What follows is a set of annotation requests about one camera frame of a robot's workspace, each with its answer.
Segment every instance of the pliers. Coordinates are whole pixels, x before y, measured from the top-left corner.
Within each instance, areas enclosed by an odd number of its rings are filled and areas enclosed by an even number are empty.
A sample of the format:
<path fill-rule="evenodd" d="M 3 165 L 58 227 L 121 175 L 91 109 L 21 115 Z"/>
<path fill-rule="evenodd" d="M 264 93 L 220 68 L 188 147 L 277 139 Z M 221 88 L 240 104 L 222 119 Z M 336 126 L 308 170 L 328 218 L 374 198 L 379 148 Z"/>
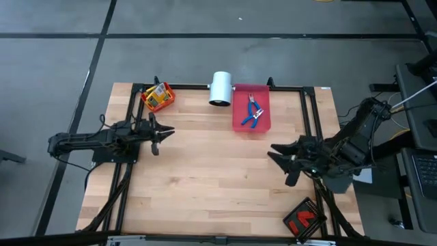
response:
<path fill-rule="evenodd" d="M 255 114 L 252 113 L 252 104 L 255 105 L 255 108 L 257 111 Z M 246 124 L 249 120 L 254 119 L 251 128 L 255 128 L 258 123 L 258 117 L 264 112 L 264 110 L 261 109 L 259 104 L 253 99 L 252 93 L 249 93 L 249 116 L 241 122 L 241 125 Z"/>

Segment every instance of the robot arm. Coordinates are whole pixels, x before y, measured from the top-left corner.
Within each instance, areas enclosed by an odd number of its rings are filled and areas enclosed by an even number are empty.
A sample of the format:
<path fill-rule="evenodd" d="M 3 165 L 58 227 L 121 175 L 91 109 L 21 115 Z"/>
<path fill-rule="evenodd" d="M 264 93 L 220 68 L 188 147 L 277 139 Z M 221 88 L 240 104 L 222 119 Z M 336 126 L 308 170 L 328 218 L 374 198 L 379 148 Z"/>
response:
<path fill-rule="evenodd" d="M 57 133 L 48 139 L 47 151 L 51 156 L 58 157 L 73 150 L 104 149 L 114 156 L 126 156 L 134 148 L 133 144 L 151 141 L 152 153 L 158 155 L 157 144 L 172 135 L 173 129 L 174 127 L 157 123 L 154 114 L 150 113 L 148 121 L 142 120 L 138 123 L 121 121 L 97 133 Z"/>
<path fill-rule="evenodd" d="M 334 193 L 345 193 L 352 175 L 371 167 L 373 134 L 381 122 L 390 119 L 391 106 L 375 98 L 363 100 L 355 117 L 334 137 L 318 139 L 300 136 L 294 143 L 272 144 L 277 152 L 268 155 L 288 174 L 285 184 L 293 187 L 301 172 L 322 179 Z"/>

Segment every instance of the gray floor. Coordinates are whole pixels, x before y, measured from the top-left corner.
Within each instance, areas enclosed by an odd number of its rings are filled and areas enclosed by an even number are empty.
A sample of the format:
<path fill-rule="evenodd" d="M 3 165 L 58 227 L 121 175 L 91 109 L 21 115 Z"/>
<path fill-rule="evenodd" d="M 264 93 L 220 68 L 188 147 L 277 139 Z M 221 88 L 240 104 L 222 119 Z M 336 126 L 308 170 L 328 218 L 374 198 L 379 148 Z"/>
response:
<path fill-rule="evenodd" d="M 425 30 L 437 22 L 411 1 Z M 99 33 L 109 0 L 0 1 L 0 32 Z M 119 0 L 110 33 L 414 33 L 398 3 L 312 0 Z M 0 40 L 0 149 L 27 163 L 0 165 L 0 238 L 29 236 L 54 168 L 46 153 L 51 135 L 66 131 L 97 40 Z M 95 131 L 114 82 L 209 83 L 217 70 L 235 83 L 330 86 L 338 114 L 370 96 L 370 83 L 392 83 L 395 64 L 426 54 L 420 42 L 368 40 L 174 39 L 106 40 L 79 132 Z M 389 94 L 381 95 L 387 99 Z M 406 124 L 403 116 L 397 116 Z M 376 143 L 400 128 L 384 123 Z M 89 167 L 91 152 L 70 161 Z M 84 171 L 68 167 L 48 227 L 73 232 L 83 199 Z M 436 235 L 401 231 L 386 222 L 395 200 L 357 194 L 367 236 L 431 245 Z"/>

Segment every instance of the wooden table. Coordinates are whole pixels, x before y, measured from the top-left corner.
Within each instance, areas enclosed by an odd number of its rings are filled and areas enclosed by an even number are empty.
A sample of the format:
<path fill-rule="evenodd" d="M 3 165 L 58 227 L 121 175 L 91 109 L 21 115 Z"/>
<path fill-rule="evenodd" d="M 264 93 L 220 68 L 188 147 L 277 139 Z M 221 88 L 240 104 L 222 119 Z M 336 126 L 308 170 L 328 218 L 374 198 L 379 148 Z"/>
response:
<path fill-rule="evenodd" d="M 124 119 L 131 87 L 114 84 L 107 123 Z M 295 187 L 285 186 L 284 173 L 267 151 L 270 144 L 289 144 L 305 134 L 299 93 L 270 93 L 272 127 L 266 134 L 235 133 L 232 107 L 209 105 L 208 90 L 175 93 L 176 101 L 156 114 L 158 122 L 175 127 L 175 134 L 159 145 L 159 156 L 152 155 L 149 143 L 141 144 L 122 233 L 293 237 L 282 218 L 305 197 L 315 200 L 313 183 L 301 175 Z M 323 135 L 333 136 L 339 123 L 331 90 L 315 87 L 315 95 Z M 307 107 L 314 133 L 309 98 Z M 107 201 L 114 167 L 104 163 L 91 173 L 77 229 L 87 226 Z M 363 233 L 352 186 L 335 200 L 355 230 Z"/>

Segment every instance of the pink container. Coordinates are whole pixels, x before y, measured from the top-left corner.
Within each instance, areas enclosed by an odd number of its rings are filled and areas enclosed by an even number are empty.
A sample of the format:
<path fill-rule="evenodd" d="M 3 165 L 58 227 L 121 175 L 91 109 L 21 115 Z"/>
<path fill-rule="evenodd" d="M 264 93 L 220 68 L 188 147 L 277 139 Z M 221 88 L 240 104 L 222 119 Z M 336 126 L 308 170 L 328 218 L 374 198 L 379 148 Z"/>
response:
<path fill-rule="evenodd" d="M 264 110 L 258 117 L 258 123 L 255 128 L 251 128 L 254 119 L 249 120 L 245 125 L 241 125 L 241 122 L 249 116 L 249 93 L 252 93 L 259 107 Z M 234 131 L 266 133 L 270 130 L 270 97 L 269 87 L 267 85 L 235 84 L 232 105 L 232 126 Z M 252 105 L 252 113 L 256 111 L 257 109 Z"/>

